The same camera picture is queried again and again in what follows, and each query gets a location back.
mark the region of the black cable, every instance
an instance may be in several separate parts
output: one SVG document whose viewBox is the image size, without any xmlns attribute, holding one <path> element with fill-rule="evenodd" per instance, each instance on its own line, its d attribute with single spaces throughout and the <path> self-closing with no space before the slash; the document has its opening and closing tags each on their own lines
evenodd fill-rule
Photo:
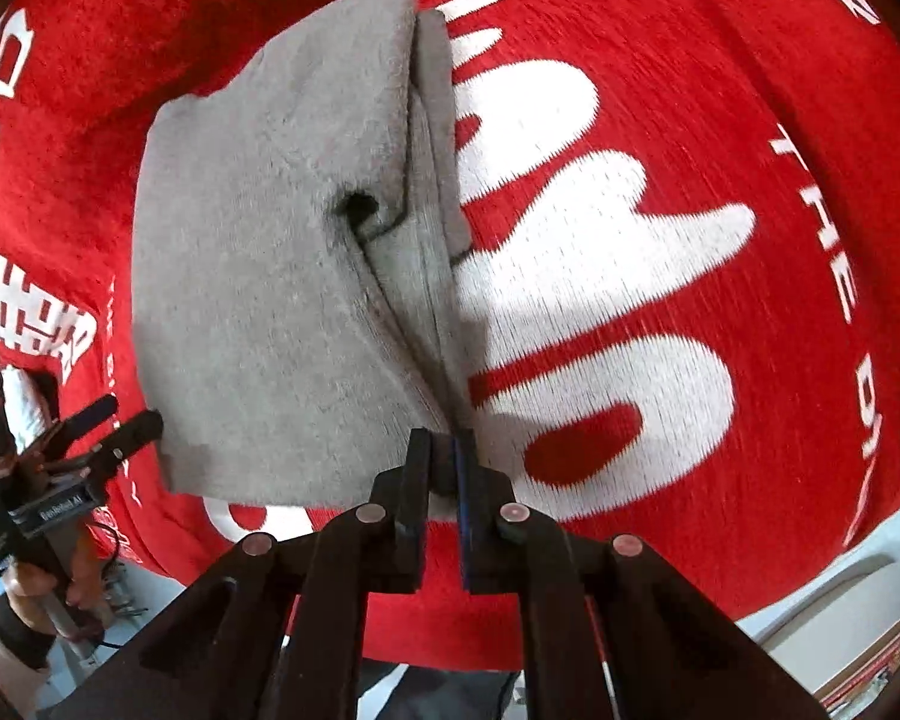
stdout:
<svg viewBox="0 0 900 720">
<path fill-rule="evenodd" d="M 103 564 L 103 568 L 100 570 L 101 576 L 106 576 L 106 573 L 113 568 L 114 563 L 120 559 L 120 533 L 117 533 L 109 525 L 104 525 L 103 522 L 97 522 L 95 519 L 88 519 L 87 525 L 92 528 L 100 528 L 101 531 L 107 531 L 113 537 L 113 554 L 106 559 L 106 563 Z"/>
</svg>

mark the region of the gray fabric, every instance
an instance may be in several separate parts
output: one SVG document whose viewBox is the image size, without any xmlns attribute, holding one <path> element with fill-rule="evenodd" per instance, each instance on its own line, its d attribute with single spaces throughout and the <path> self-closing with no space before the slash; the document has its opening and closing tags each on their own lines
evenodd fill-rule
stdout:
<svg viewBox="0 0 900 720">
<path fill-rule="evenodd" d="M 357 695 L 397 675 L 396 664 L 363 659 Z M 391 688 L 376 720 L 496 720 L 514 697 L 517 674 L 503 671 L 440 671 L 410 666 Z"/>
<path fill-rule="evenodd" d="M 446 21 L 439 10 L 423 11 L 416 23 L 410 81 L 427 112 L 446 248 L 450 260 L 456 262 L 470 250 L 473 240 L 470 223 L 461 208 L 460 182 L 457 180 L 457 107 L 451 79 L 453 53 Z"/>
<path fill-rule="evenodd" d="M 446 214 L 410 85 L 415 34 L 434 26 L 421 45 L 446 32 L 418 28 L 415 0 L 336 1 L 223 90 L 157 114 L 133 321 L 171 490 L 350 506 L 403 460 L 410 429 L 456 421 Z"/>
</svg>

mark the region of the folded towel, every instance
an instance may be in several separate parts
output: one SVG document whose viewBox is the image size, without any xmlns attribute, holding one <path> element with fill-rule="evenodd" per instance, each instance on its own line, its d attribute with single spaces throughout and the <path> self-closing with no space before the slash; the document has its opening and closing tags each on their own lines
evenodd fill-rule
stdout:
<svg viewBox="0 0 900 720">
<path fill-rule="evenodd" d="M 157 114 L 133 321 L 171 490 L 347 506 L 466 423 L 450 71 L 439 13 L 340 0 Z"/>
</svg>

